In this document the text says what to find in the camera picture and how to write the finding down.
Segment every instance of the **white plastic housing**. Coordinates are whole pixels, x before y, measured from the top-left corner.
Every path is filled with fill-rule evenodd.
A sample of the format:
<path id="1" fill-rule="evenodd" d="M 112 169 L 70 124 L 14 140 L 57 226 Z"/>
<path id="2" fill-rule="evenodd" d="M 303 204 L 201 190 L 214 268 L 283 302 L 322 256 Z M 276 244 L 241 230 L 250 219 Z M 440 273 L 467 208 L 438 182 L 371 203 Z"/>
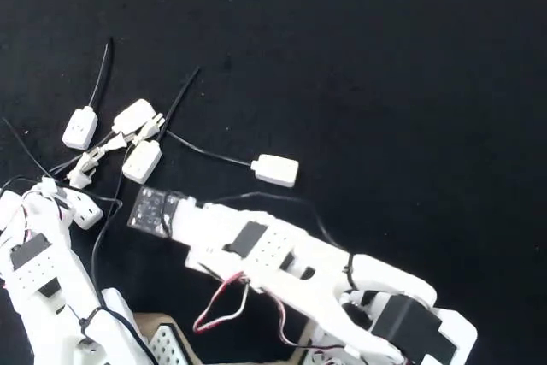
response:
<path id="1" fill-rule="evenodd" d="M 156 115 L 154 108 L 143 98 L 140 98 L 114 118 L 112 131 L 124 135 L 137 131 L 148 120 Z"/>
<path id="2" fill-rule="evenodd" d="M 82 230 L 89 230 L 103 218 L 104 212 L 89 196 L 69 189 L 65 189 L 65 192 L 67 200 L 74 207 L 74 222 Z"/>
<path id="3" fill-rule="evenodd" d="M 121 171 L 128 179 L 144 184 L 162 158 L 162 149 L 157 141 L 141 141 L 124 163 Z"/>
<path id="4" fill-rule="evenodd" d="M 297 180 L 298 162 L 289 158 L 260 154 L 250 164 L 255 177 L 268 183 L 292 188 Z"/>
<path id="5" fill-rule="evenodd" d="M 62 135 L 62 142 L 71 149 L 87 150 L 97 128 L 97 122 L 97 115 L 90 106 L 76 109 Z"/>

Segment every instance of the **white connector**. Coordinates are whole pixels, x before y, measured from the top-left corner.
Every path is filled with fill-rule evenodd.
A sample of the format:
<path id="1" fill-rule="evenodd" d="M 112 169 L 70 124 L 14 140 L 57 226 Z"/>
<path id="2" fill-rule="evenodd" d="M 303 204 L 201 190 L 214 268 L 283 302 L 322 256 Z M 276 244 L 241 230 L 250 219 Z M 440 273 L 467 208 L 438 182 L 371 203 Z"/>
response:
<path id="1" fill-rule="evenodd" d="M 74 188 L 86 188 L 89 184 L 91 184 L 92 180 L 91 177 L 95 173 L 95 170 L 90 172 L 89 174 L 86 174 L 82 171 L 79 171 L 78 169 L 70 170 L 70 173 L 67 174 L 68 178 L 68 185 Z"/>
<path id="2" fill-rule="evenodd" d="M 260 154 L 250 164 L 255 177 L 268 183 L 292 188 L 297 180 L 298 162 L 289 158 Z"/>
<path id="3" fill-rule="evenodd" d="M 87 150 L 97 128 L 97 121 L 92 107 L 76 109 L 62 135 L 62 142 L 71 149 Z"/>
<path id="4" fill-rule="evenodd" d="M 74 208 L 74 222 L 82 230 L 89 230 L 103 218 L 104 212 L 88 195 L 68 188 L 64 191 L 67 195 L 67 200 Z"/>
<path id="5" fill-rule="evenodd" d="M 137 131 L 156 115 L 154 108 L 143 98 L 140 98 L 114 118 L 112 131 L 124 135 Z"/>
<path id="6" fill-rule="evenodd" d="M 155 141 L 141 141 L 123 164 L 121 171 L 128 179 L 144 184 L 162 158 L 160 144 Z"/>
<path id="7" fill-rule="evenodd" d="M 160 132 L 160 128 L 165 123 L 163 114 L 160 113 L 148 120 L 146 124 L 140 129 L 137 136 L 133 139 L 133 145 L 138 145 L 143 140 L 148 140 L 150 137 L 155 136 Z"/>

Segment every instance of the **black fabric surface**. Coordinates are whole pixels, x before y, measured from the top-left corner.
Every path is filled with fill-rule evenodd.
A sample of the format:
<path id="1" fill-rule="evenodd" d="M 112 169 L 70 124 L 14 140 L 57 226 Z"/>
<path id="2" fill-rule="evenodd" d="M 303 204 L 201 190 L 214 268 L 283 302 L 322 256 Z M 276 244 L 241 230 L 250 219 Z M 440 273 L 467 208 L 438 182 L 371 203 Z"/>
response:
<path id="1" fill-rule="evenodd" d="M 262 183 L 169 137 L 149 185 L 199 199 L 306 197 L 342 245 L 427 280 L 439 306 L 478 328 L 470 365 L 541 363 L 545 0 L 0 0 L 0 9 L 2 112 L 47 165 L 72 154 L 62 131 L 87 103 L 109 35 L 115 67 L 98 138 L 138 97 L 167 111 L 201 64 L 172 130 L 244 159 L 298 159 L 297 185 Z M 37 175 L 5 127 L 0 138 L 1 180 Z M 95 192 L 114 192 L 121 158 L 103 161 Z M 274 304 L 256 295 L 242 318 L 191 334 L 217 284 L 185 269 L 185 247 L 126 227 L 137 190 L 126 185 L 106 238 L 102 286 L 117 287 L 134 311 L 171 315 L 205 362 L 287 357 Z M 306 210 L 251 205 L 316 233 Z M 97 227 L 72 236 L 88 263 Z M 240 292 L 219 309 L 236 306 Z M 31 363 L 6 292 L 0 307 L 0 362 Z M 290 317 L 295 338 L 303 318 Z"/>

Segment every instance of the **perforated plate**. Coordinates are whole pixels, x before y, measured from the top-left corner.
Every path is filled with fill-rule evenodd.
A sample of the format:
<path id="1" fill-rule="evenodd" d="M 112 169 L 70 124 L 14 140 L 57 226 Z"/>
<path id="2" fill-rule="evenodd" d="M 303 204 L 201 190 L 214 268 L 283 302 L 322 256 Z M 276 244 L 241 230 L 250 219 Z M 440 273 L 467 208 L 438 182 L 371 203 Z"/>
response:
<path id="1" fill-rule="evenodd" d="M 149 343 L 159 365 L 191 365 L 179 338 L 169 325 L 160 325 Z"/>
<path id="2" fill-rule="evenodd" d="M 16 294 L 17 300 L 27 299 L 56 278 L 55 256 L 52 253 L 54 248 L 48 247 L 9 276 L 6 281 L 9 293 Z"/>
<path id="3" fill-rule="evenodd" d="M 277 269 L 293 247 L 294 238 L 290 230 L 279 225 L 272 225 L 261 236 L 246 259 L 253 265 Z"/>

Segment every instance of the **red and white wire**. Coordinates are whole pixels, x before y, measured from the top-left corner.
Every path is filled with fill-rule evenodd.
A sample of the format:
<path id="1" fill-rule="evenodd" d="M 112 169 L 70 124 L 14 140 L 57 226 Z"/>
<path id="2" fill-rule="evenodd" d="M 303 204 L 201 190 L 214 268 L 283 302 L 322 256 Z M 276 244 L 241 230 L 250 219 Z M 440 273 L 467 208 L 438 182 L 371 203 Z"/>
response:
<path id="1" fill-rule="evenodd" d="M 289 346 L 293 346 L 295 348 L 303 348 L 305 350 L 334 350 L 336 348 L 340 348 L 340 349 L 343 349 L 344 346 L 341 345 L 341 344 L 333 344 L 333 345 L 326 345 L 326 346 L 320 346 L 320 345 L 300 345 L 300 344 L 297 344 L 295 342 L 292 342 L 291 340 L 289 340 L 286 336 L 285 336 L 285 322 L 286 322 L 286 319 L 287 319 L 287 312 L 286 312 L 286 309 L 285 309 L 285 305 L 283 304 L 283 302 L 277 298 L 274 294 L 272 294 L 271 292 L 267 292 L 266 293 L 275 301 L 276 305 L 277 305 L 277 309 L 279 311 L 279 330 L 278 330 L 278 335 L 279 335 L 279 339 L 281 339 L 281 342 L 283 344 L 286 344 L 286 345 L 289 345 Z"/>
<path id="2" fill-rule="evenodd" d="M 244 278 L 244 273 L 240 272 L 240 273 L 237 273 L 237 274 L 233 275 L 232 277 L 228 278 L 227 280 L 225 280 L 221 284 L 221 286 L 219 286 L 219 288 L 216 290 L 215 294 L 213 294 L 213 297 L 209 301 L 209 304 L 207 305 L 205 310 L 195 320 L 194 325 L 192 327 L 192 330 L 194 331 L 194 333 L 204 333 L 205 331 L 208 331 L 209 329 L 216 327 L 217 325 L 221 324 L 222 322 L 230 321 L 230 320 L 233 320 L 234 318 L 237 318 L 238 316 L 240 316 L 243 313 L 243 311 L 245 309 L 245 305 L 247 304 L 247 296 L 249 295 L 249 284 L 245 284 L 243 297 L 241 298 L 241 305 L 239 306 L 239 309 L 236 312 L 234 312 L 233 314 L 230 314 L 230 315 L 221 316 L 221 317 L 216 318 L 212 321 L 209 321 L 205 324 L 201 324 L 203 322 L 203 320 L 205 319 L 205 316 L 207 316 L 207 313 L 209 312 L 209 310 L 213 306 L 213 303 L 215 302 L 215 300 L 221 295 L 222 292 L 224 292 L 226 287 L 228 285 L 230 285 L 232 282 L 237 281 L 237 280 L 242 280 L 243 278 Z"/>

